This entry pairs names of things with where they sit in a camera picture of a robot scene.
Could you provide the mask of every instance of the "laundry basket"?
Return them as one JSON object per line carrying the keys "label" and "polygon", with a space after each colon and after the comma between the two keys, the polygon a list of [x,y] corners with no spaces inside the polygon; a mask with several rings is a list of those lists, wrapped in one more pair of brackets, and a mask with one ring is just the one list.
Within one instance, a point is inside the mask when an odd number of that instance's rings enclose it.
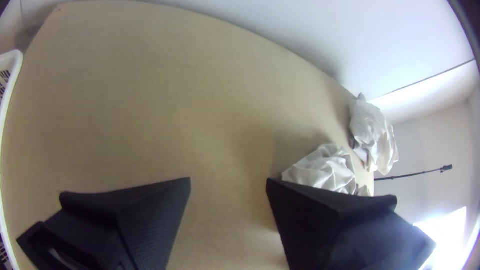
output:
{"label": "laundry basket", "polygon": [[[10,97],[14,90],[15,83],[22,67],[24,55],[19,50],[0,54],[0,151],[2,145],[2,137],[4,134],[5,119],[9,108]],[[4,205],[2,201],[2,193],[0,192],[0,232],[3,239],[3,245],[6,249],[1,253],[1,263],[3,268],[0,269],[19,269],[17,260],[15,259],[12,243],[7,232],[7,224],[4,215]]]}

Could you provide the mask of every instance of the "white fabric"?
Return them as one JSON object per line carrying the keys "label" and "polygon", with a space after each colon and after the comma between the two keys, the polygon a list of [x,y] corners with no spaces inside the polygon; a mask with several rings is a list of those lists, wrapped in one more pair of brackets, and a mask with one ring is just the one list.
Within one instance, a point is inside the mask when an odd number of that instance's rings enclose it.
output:
{"label": "white fabric", "polygon": [[399,160],[394,128],[379,108],[367,103],[363,94],[350,102],[350,131],[355,140],[354,151],[366,169],[386,175]]}
{"label": "white fabric", "polygon": [[359,188],[352,157],[335,144],[323,144],[282,173],[282,180],[350,195],[370,196],[367,186]]}

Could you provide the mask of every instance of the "white wall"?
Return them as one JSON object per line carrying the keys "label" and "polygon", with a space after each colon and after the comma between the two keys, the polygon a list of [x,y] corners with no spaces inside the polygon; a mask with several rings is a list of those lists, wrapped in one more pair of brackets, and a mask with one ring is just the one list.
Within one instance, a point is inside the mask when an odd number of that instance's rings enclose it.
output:
{"label": "white wall", "polygon": [[[29,21],[61,1],[21,0],[23,17]],[[200,12],[257,33],[369,100],[473,59],[447,0],[145,1]]]}
{"label": "white wall", "polygon": [[388,176],[423,172],[449,164],[453,164],[453,169],[379,181],[375,183],[375,195],[396,195],[397,213],[411,223],[465,206],[467,215],[474,216],[477,202],[472,197],[474,151],[469,105],[462,103],[393,128],[400,158]]}
{"label": "white wall", "polygon": [[464,103],[479,84],[477,62],[472,61],[431,79],[375,98],[370,103],[380,108],[385,117],[396,124]]}

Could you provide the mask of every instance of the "beige carpet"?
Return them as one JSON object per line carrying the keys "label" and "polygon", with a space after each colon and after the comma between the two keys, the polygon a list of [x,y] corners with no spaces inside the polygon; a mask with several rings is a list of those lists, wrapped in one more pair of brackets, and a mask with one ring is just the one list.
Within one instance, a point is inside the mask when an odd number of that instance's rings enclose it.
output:
{"label": "beige carpet", "polygon": [[266,179],[323,143],[348,147],[352,98],[288,50],[210,17],[61,4],[25,55],[3,135],[1,193],[20,268],[33,266],[15,239],[60,209],[61,191],[189,176],[168,269],[288,269]]}

